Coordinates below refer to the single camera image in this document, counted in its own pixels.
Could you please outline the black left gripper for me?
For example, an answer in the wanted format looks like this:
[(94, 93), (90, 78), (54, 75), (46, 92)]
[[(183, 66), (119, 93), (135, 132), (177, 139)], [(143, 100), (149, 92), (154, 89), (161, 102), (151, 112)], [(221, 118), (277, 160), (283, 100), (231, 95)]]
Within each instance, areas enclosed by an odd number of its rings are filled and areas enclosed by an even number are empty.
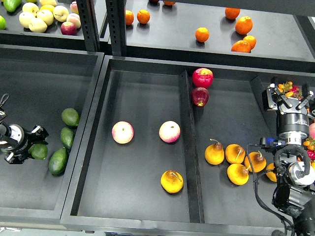
[(17, 144), (14, 144), (10, 151), (4, 150), (4, 160), (8, 164), (23, 164), (25, 160), (33, 159), (29, 154), (31, 144), (48, 144), (46, 138), (49, 134), (39, 124), (36, 124), (32, 131), (28, 131), (17, 124), (10, 124), (9, 129), (10, 138), (15, 140)]

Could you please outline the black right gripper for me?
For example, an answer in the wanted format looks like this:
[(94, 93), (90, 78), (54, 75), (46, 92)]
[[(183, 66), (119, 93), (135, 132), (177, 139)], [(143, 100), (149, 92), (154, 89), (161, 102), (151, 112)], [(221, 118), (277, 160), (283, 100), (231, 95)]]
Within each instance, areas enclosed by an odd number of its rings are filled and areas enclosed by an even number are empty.
[(277, 137), (285, 139), (289, 134), (297, 133), (301, 139), (309, 136), (309, 118), (315, 118), (315, 95), (309, 83), (302, 85), (302, 99), (295, 107), (297, 112), (288, 111), (293, 105), (288, 97), (278, 89), (278, 77), (271, 79), (270, 85), (262, 92), (265, 111), (277, 111)]

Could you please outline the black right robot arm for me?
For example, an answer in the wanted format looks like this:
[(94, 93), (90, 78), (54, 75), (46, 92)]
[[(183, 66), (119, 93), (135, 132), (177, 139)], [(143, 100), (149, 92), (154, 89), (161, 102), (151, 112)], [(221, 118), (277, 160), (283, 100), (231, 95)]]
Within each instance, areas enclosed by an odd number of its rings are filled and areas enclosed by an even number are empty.
[[(313, 99), (307, 83), (302, 85), (296, 96), (287, 96), (285, 83), (280, 87), (277, 77), (262, 91), (262, 112), (276, 113), (276, 138), (262, 137), (258, 144), (273, 155), (274, 167), (262, 173), (253, 171), (253, 189), (256, 201), (266, 211), (280, 219), (284, 230), (293, 236), (315, 234), (315, 170), (302, 142), (309, 135), (309, 119), (312, 117), (309, 102)], [(258, 195), (258, 181), (267, 173), (276, 175), (277, 186), (270, 209)]]

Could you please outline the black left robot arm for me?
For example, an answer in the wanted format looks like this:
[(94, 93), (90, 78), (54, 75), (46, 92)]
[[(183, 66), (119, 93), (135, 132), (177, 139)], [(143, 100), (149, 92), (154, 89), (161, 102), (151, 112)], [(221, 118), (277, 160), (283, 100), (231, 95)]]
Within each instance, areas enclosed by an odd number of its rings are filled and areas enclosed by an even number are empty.
[(47, 130), (37, 124), (32, 131), (28, 131), (17, 124), (7, 124), (3, 120), (7, 113), (0, 110), (0, 149), (6, 153), (4, 160), (8, 164), (23, 164), (31, 158), (30, 149), (35, 144), (48, 144)]

